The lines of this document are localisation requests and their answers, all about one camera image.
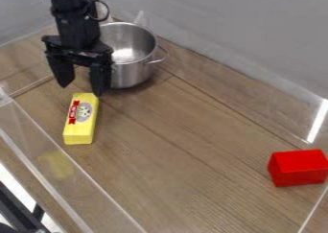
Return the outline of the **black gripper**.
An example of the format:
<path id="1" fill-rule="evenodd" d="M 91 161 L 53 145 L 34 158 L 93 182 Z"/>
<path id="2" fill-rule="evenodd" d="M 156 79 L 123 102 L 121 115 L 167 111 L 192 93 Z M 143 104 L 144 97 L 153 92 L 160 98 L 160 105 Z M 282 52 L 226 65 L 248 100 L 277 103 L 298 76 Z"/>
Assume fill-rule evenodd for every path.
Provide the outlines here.
<path id="1" fill-rule="evenodd" d="M 100 97 L 111 85 L 112 49 L 101 42 L 100 23 L 108 13 L 99 16 L 96 9 L 52 9 L 57 35 L 44 35 L 44 55 L 52 75 L 61 87 L 74 79 L 74 65 L 89 67 L 93 94 Z"/>

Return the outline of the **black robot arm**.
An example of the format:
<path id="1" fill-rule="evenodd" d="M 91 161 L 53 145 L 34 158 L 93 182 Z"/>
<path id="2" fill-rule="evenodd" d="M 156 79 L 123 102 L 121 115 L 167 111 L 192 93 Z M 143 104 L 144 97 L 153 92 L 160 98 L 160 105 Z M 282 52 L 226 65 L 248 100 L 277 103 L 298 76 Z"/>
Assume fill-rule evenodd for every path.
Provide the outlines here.
<path id="1" fill-rule="evenodd" d="M 58 35 L 44 35 L 44 55 L 61 87 L 74 80 L 74 66 L 89 69 L 93 94 L 109 88 L 112 48 L 101 42 L 100 23 L 109 17 L 101 0 L 49 0 Z"/>

